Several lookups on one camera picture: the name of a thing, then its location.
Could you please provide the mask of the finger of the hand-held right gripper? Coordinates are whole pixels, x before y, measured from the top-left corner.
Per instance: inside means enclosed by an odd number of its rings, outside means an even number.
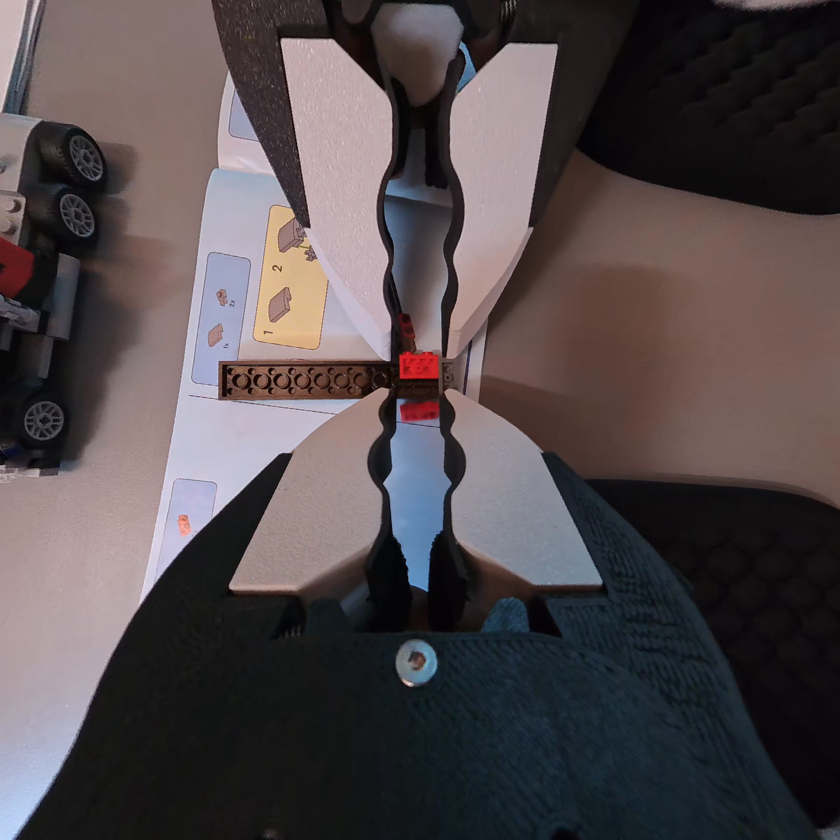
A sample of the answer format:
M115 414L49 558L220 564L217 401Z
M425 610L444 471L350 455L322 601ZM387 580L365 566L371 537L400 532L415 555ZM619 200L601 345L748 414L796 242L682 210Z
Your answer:
M382 226L391 101L330 38L282 38L280 49L311 244L355 328L376 355L390 358L392 256Z
M496 305L532 233L532 199L558 46L505 45L455 94L448 152L455 205L447 356Z

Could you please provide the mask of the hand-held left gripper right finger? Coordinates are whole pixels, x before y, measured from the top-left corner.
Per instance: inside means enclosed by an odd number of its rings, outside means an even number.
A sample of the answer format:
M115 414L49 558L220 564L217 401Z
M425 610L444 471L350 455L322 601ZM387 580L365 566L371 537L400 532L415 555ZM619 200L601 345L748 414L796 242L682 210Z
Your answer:
M428 622L477 629L499 601L601 595L602 576L544 453L457 390L440 399L443 527L430 552Z

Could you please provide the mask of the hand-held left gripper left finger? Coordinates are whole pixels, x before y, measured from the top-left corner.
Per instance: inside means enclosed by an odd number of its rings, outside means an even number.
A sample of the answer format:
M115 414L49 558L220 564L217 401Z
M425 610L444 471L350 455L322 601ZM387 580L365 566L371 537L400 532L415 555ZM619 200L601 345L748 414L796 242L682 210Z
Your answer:
M230 582L237 595L332 598L375 631L400 631L412 604L384 486L396 393L380 388L321 425L288 461Z

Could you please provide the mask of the long black lego plate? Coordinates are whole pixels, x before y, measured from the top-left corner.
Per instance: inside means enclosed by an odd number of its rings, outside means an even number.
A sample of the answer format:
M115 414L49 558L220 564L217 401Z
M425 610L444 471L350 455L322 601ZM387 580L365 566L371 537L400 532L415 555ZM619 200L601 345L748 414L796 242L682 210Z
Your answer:
M223 402L355 401L379 389L409 400L439 395L437 381L403 382L397 362L373 360L241 360L218 365Z

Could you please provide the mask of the open lego instruction booklet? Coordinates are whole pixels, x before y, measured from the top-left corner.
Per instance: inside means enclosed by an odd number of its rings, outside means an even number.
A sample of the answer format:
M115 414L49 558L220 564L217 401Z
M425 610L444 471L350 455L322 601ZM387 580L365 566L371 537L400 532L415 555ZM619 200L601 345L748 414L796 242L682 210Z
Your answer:
M298 220L275 173L216 168L208 182L196 262L181 388L144 593L149 593L198 533L211 546L233 533L219 515L277 456L287 465L299 444L358 401L223 402L223 361L384 361L432 352L455 362L457 390L478 402L487 326L464 350L447 356L442 311L451 258L444 250L451 217L441 206L390 196L399 167L406 99L395 79L380 86L392 104L392 168L385 176L382 232L392 266L385 301L392 315L392 354L376 355L355 328L321 267L307 225ZM392 470L385 479L392 528L413 581L413 553L429 555L443 527L444 499L417 498L443 468L440 399L396 397ZM206 527L221 529L216 537Z

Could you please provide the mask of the black red lego truck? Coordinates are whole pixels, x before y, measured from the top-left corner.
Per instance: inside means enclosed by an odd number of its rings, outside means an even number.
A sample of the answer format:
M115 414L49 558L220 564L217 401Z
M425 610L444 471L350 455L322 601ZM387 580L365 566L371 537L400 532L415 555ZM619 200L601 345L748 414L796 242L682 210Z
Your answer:
M106 156L81 127L2 113L2 481L58 473L70 420L50 366L70 337L79 256L98 241L108 181Z

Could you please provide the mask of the black quilted wrist pad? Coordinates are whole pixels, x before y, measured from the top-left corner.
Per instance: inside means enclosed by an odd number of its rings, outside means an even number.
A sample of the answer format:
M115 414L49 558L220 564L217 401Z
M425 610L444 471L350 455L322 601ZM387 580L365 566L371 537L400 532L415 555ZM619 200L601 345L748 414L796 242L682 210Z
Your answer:
M590 486L688 580L773 763L838 838L838 509L773 489Z
M642 182L835 215L838 77L838 2L641 2L577 147Z

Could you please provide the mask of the car cover instruction booklet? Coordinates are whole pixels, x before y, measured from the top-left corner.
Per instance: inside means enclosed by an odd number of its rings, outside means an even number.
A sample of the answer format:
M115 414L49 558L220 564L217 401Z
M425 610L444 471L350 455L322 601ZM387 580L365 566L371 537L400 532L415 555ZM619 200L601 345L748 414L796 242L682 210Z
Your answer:
M2 112L22 112L44 5L43 1L1 1Z

